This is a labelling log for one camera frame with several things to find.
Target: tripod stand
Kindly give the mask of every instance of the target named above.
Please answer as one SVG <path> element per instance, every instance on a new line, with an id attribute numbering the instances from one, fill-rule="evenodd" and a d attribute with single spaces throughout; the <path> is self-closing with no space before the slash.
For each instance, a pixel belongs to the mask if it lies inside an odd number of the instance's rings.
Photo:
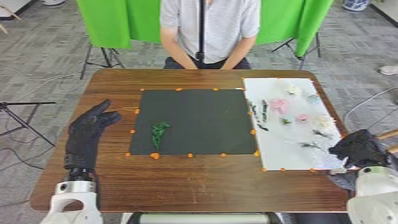
<path id="1" fill-rule="evenodd" d="M 272 50 L 272 53 L 274 53 L 285 46 L 288 46 L 288 48 L 290 48 L 290 50 L 292 50 L 292 52 L 294 52 L 294 55 L 295 55 L 295 49 L 294 49 L 294 47 L 290 46 L 290 42 L 292 42 L 294 40 L 295 40 L 295 38 L 292 38 L 292 39 L 283 43 L 283 45 Z M 304 56 L 303 56 L 303 57 L 297 57 L 297 55 L 295 55 L 297 59 L 301 60 L 299 70 L 303 70 L 304 63 L 306 63 L 306 57 L 308 57 L 308 55 L 313 53 L 315 50 L 319 51 L 319 58 L 322 57 L 322 53 L 320 53 L 320 33 L 319 33 L 319 32 L 317 32 L 317 35 L 315 35 L 315 41 L 317 41 L 315 48 L 313 48 L 310 51 L 306 51 Z"/>
<path id="2" fill-rule="evenodd" d="M 20 123 L 20 127 L 17 127 L 15 129 L 8 130 L 0 136 L 15 133 L 18 130 L 22 130 L 24 128 L 27 128 L 34 134 L 38 135 L 38 137 L 43 138 L 43 140 L 48 142 L 48 144 L 52 146 L 56 146 L 56 144 L 52 143 L 52 141 L 48 140 L 47 136 L 40 133 L 40 131 L 34 129 L 34 127 L 31 126 L 31 121 L 32 121 L 32 118 L 34 118 L 34 115 L 36 115 L 36 112 L 38 112 L 38 109 L 40 109 L 40 106 L 41 105 L 47 105 L 47 104 L 56 104 L 56 102 L 32 102 L 32 103 L 6 103 L 2 102 L 0 103 L 0 111 L 6 112 L 6 114 L 9 115 L 9 117 L 15 119 L 15 121 Z M 15 114 L 15 112 L 11 111 L 9 109 L 9 106 L 25 106 L 25 105 L 34 105 L 34 110 L 31 112 L 31 115 L 29 115 L 29 119 L 27 121 L 22 119 L 22 117 Z"/>
<path id="3" fill-rule="evenodd" d="M 102 66 L 104 68 L 114 68 L 120 65 L 121 68 L 125 68 L 125 65 L 123 65 L 121 60 L 120 60 L 120 57 L 118 57 L 120 52 L 116 51 L 114 48 L 109 48 L 109 53 L 107 53 L 105 48 L 102 47 L 102 54 L 104 54 L 104 59 L 105 59 L 105 63 L 107 63 L 105 65 L 104 64 L 98 64 L 95 62 L 89 62 L 89 59 L 91 59 L 91 50 L 93 50 L 93 44 L 89 46 L 86 60 L 84 60 L 84 69 L 82 69 L 82 72 L 80 72 L 80 80 L 84 79 L 88 65 L 96 65 L 96 66 Z"/>

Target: wooden table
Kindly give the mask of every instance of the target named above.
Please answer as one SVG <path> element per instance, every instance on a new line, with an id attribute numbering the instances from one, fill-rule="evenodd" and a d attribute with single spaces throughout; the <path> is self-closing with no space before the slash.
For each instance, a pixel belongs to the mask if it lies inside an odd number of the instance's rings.
<path id="1" fill-rule="evenodd" d="M 349 194 L 331 183 L 326 174 L 310 171 L 262 170 L 262 159 L 253 155 L 221 156 L 127 156 L 130 130 L 136 127 L 136 109 L 141 89 L 242 88 L 242 77 L 311 78 L 319 93 L 338 121 L 342 120 L 315 75 L 306 71 L 262 70 L 102 70 L 95 74 L 75 115 L 105 99 L 111 110 L 123 114 L 121 122 L 107 129 L 98 153 L 104 212 L 338 212 L 347 211 Z M 57 150 L 32 194 L 32 208 L 50 209 L 56 184 L 66 175 L 64 147 Z"/>

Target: white paper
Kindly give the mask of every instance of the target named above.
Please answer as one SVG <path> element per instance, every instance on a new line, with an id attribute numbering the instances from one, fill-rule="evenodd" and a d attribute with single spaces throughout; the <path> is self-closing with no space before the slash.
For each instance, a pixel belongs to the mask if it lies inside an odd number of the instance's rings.
<path id="1" fill-rule="evenodd" d="M 290 95 L 288 88 L 292 85 L 301 88 L 301 95 Z M 317 125 L 317 117 L 331 117 L 331 114 L 324 102 L 319 104 L 310 102 L 308 97 L 313 94 L 317 94 L 317 89 L 310 79 L 246 79 L 246 97 L 253 105 L 256 105 L 260 122 L 263 122 L 262 100 L 269 103 L 267 123 L 262 124 L 269 131 L 258 127 L 258 119 L 253 115 L 262 161 L 269 170 L 281 170 L 281 168 L 287 170 L 336 169 L 343 167 L 343 162 L 329 154 L 329 148 L 342 140 L 342 134 L 335 123 L 329 128 Z M 285 115 L 271 106 L 276 99 L 285 99 L 288 103 L 287 115 L 295 118 L 294 123 L 288 125 L 283 124 Z M 306 122 L 297 120 L 301 114 L 310 115 Z M 315 135 L 313 130 L 322 131 L 329 138 Z M 317 143 L 320 149 L 303 147 L 303 143 Z"/>

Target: pink flower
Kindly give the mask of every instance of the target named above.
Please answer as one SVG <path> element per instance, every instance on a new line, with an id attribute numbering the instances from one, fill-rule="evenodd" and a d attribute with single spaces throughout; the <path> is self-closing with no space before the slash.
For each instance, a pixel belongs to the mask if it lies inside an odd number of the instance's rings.
<path id="1" fill-rule="evenodd" d="M 308 114 L 301 114 L 299 116 L 297 116 L 297 120 L 299 121 L 308 121 L 308 119 L 310 119 L 310 116 L 308 116 Z"/>
<path id="2" fill-rule="evenodd" d="M 288 102 L 285 99 L 276 99 L 271 101 L 271 108 L 281 113 L 287 114 L 288 111 Z"/>

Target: black glove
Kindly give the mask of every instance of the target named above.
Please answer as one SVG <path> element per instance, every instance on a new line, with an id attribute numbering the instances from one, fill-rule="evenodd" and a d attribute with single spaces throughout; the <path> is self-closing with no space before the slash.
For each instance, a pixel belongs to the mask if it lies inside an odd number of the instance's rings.
<path id="1" fill-rule="evenodd" d="M 82 114 L 70 126 L 70 139 L 66 143 L 64 168 L 95 170 L 98 142 L 105 128 L 121 120 L 118 112 L 105 112 L 111 100 L 105 100 Z"/>
<path id="2" fill-rule="evenodd" d="M 379 140 L 368 130 L 354 132 L 338 145 L 329 149 L 331 154 L 343 160 L 349 157 L 345 168 L 352 166 L 388 166 L 388 156 L 381 151 Z"/>

